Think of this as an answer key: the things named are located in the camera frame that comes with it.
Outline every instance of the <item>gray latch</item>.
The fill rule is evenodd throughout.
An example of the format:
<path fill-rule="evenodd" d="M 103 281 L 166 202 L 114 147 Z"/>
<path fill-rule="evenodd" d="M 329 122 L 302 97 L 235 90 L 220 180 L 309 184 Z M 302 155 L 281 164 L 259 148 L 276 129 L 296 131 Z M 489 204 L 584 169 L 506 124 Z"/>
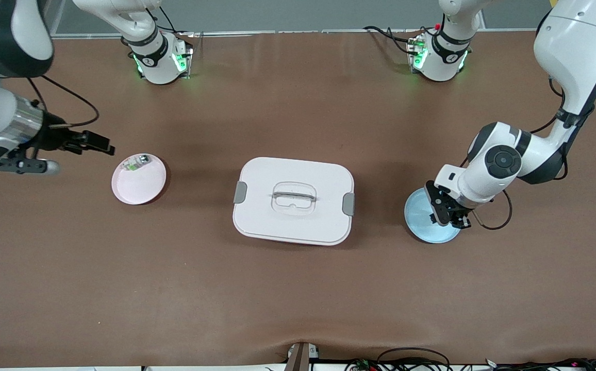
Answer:
<path fill-rule="evenodd" d="M 353 216 L 355 212 L 355 193 L 346 193 L 341 202 L 341 211 L 348 216 Z"/>
<path fill-rule="evenodd" d="M 244 181 L 236 183 L 236 192 L 234 193 L 234 203 L 241 204 L 245 200 L 245 195 L 248 193 L 248 185 Z"/>

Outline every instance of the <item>brown tabletop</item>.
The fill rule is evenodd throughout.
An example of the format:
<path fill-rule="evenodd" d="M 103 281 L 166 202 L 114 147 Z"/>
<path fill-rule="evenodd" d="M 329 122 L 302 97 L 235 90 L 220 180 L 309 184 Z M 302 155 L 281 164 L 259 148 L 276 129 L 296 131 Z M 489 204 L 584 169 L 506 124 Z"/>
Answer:
<path fill-rule="evenodd" d="M 403 207 L 486 124 L 534 129 L 559 98 L 533 32 L 480 33 L 450 82 L 411 75 L 391 40 L 361 33 L 196 40 L 193 75 L 140 80 L 118 40 L 57 41 L 48 76 L 93 101 L 117 155 L 44 153 L 58 176 L 0 173 L 0 366 L 277 362 L 430 347 L 454 362 L 596 357 L 596 110 L 565 181 L 508 188 L 514 216 L 449 244 L 407 232 Z M 25 80 L 9 80 L 33 98 Z M 38 82 L 51 112 L 91 117 Z M 150 205 L 115 199 L 120 160 L 163 158 Z M 247 238 L 231 220 L 255 157 L 333 162 L 355 177 L 335 247 Z M 479 210 L 501 223 L 506 202 Z"/>

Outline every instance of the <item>small glass bottle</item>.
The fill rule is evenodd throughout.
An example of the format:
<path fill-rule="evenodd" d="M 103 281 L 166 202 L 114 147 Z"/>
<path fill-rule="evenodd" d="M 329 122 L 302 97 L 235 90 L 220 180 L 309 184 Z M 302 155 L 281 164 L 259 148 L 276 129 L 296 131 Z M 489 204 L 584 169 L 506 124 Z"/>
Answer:
<path fill-rule="evenodd" d="M 147 165 L 152 160 L 148 155 L 139 155 L 126 158 L 126 161 L 122 164 L 122 167 L 127 171 L 136 171 L 141 167 Z"/>

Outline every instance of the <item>pink plate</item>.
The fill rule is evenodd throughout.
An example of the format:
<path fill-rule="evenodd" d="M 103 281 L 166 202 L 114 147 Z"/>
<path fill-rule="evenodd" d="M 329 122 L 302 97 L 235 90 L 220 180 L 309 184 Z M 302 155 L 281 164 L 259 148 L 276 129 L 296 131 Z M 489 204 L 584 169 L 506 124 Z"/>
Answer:
<path fill-rule="evenodd" d="M 112 192 L 121 202 L 129 205 L 140 205 L 154 199 L 165 185 L 167 171 L 165 164 L 160 158 L 147 153 L 138 153 L 139 155 L 148 155 L 151 162 L 135 171 L 127 171 L 122 168 L 124 161 L 120 162 L 114 174 L 112 174 Z"/>

